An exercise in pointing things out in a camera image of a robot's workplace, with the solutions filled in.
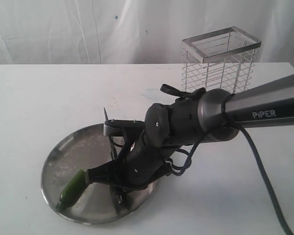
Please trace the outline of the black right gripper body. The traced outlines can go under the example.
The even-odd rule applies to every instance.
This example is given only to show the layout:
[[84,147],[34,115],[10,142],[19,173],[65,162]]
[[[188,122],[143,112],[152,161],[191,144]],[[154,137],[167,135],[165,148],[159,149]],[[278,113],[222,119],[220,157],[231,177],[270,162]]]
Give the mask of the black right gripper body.
[[139,137],[133,148],[124,147],[114,156],[112,186],[119,191],[143,190],[159,178],[172,174],[168,159],[179,149],[178,145],[158,148]]

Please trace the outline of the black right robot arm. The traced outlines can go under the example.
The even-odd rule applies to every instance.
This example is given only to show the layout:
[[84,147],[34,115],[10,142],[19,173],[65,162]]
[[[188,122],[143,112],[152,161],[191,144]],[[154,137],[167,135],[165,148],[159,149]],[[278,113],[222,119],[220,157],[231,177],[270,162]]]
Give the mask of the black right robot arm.
[[183,146],[229,141],[246,128],[294,125],[294,74],[238,94],[204,88],[188,93],[169,85],[161,91],[174,95],[175,102],[154,103],[144,121],[104,123],[104,135],[123,137],[124,145],[113,160],[86,171],[86,184],[110,185],[117,193],[142,190],[190,167],[193,152],[183,166],[172,163],[171,155]]

